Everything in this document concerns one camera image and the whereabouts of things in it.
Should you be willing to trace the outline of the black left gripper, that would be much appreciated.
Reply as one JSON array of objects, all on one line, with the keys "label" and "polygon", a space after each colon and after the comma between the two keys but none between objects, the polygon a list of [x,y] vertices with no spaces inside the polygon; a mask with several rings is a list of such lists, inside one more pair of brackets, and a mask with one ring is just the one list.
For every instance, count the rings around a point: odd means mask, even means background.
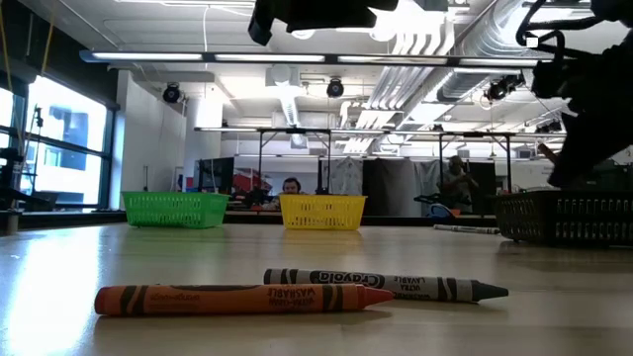
[{"label": "black left gripper", "polygon": [[372,28],[377,16],[372,9],[395,11],[398,0],[256,0],[248,25],[251,39],[267,45],[275,20],[286,32],[338,28]]}]

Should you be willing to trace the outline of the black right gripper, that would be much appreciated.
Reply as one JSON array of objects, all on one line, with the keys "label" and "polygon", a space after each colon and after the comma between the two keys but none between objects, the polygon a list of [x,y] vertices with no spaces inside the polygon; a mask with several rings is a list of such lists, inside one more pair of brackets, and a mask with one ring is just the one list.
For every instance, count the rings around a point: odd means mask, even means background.
[{"label": "black right gripper", "polygon": [[561,116],[567,135],[554,159],[550,185],[577,185],[596,165],[632,144],[630,44],[581,58],[539,61],[532,74],[531,91],[536,97],[569,99],[572,112],[592,115],[591,128],[582,116]]}]

